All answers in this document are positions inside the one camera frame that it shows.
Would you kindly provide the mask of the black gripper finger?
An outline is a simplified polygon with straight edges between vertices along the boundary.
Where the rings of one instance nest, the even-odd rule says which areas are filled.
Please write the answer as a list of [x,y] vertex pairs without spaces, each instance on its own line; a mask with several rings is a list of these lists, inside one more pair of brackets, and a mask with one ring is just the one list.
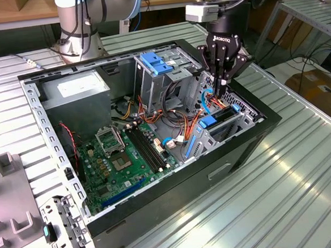
[[234,58],[224,60],[221,80],[222,94],[226,92],[226,88],[231,80],[238,77],[252,63],[252,61],[251,55],[243,53],[238,53]]
[[220,59],[218,58],[218,46],[217,44],[211,45],[199,45],[197,50],[201,54],[202,64],[206,71],[210,72],[213,76],[213,94],[221,95],[222,86],[221,81],[221,69],[220,69]]

